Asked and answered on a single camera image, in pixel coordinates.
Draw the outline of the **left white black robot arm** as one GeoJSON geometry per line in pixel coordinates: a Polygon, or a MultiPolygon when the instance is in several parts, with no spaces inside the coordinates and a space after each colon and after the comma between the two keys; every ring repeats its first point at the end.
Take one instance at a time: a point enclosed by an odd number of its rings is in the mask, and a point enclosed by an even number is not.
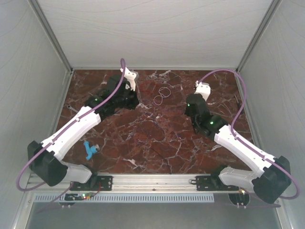
{"type": "Polygon", "coordinates": [[[105,118],[119,108],[135,109],[139,104],[136,92],[138,73],[112,76],[105,88],[91,96],[79,112],[59,131],[41,143],[31,142],[28,147],[29,168],[47,185],[60,182],[79,183],[87,190],[97,187],[97,173],[86,165],[64,162],[63,159],[74,144],[105,118]]]}

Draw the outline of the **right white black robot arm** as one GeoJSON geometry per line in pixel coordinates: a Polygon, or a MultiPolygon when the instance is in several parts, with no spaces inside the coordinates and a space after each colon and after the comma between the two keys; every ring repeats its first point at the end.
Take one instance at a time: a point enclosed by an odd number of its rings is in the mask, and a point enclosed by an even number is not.
{"type": "Polygon", "coordinates": [[[223,118],[210,114],[200,94],[188,95],[186,103],[185,114],[190,117],[194,132],[223,146],[250,168],[245,171],[226,166],[211,177],[212,187],[217,190],[241,187],[273,204],[292,183],[288,159],[264,152],[240,136],[223,118]]]}

